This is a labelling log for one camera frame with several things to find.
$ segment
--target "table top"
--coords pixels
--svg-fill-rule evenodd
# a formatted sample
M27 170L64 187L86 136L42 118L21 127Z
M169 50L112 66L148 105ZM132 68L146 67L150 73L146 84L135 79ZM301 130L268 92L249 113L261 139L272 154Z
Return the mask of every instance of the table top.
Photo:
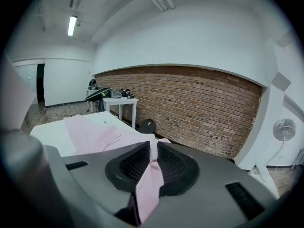
M114 125L118 129L137 133L135 129L129 127L108 112L84 115L84 117L100 125ZM74 155L76 151L68 135L64 120L35 126L30 135L36 137L43 145L56 147L62 157Z
M121 98L103 98L103 102L105 103L124 103L124 104L128 104L128 103L134 103L138 101L138 99L134 98L134 99L128 99L127 97L121 97Z

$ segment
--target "doorway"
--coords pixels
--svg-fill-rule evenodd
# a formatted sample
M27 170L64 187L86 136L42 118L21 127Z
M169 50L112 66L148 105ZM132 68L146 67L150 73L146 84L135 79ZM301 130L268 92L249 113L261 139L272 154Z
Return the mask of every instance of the doorway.
M44 89L43 89L43 76L44 76L44 63L37 65L37 101L44 102Z

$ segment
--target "ceiling light fixture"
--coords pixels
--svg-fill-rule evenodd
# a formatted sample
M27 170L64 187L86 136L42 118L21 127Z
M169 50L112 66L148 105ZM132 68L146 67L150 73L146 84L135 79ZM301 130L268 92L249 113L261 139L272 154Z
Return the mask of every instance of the ceiling light fixture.
M68 25L68 32L67 32L68 36L72 36L73 35L76 21L77 21L77 16L71 16L70 23Z

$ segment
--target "fan head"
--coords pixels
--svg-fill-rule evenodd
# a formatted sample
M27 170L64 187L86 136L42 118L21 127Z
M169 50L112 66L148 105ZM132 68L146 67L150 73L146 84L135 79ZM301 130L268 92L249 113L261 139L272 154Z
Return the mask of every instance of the fan head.
M296 125L291 119L282 119L274 125L274 136L277 140L288 141L295 135Z

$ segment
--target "black slot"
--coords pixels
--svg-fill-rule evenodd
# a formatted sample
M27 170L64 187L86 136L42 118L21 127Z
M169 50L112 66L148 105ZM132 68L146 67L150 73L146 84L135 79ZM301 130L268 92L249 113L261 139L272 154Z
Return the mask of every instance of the black slot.
M80 168L80 167L83 167L86 165L88 165L88 163L86 163L85 161L80 161L80 162L68 164L68 165L66 165L66 167L70 171L70 170L77 169L77 168Z
M258 204L239 182L227 184L225 187L248 220L252 220L264 211L264 208Z

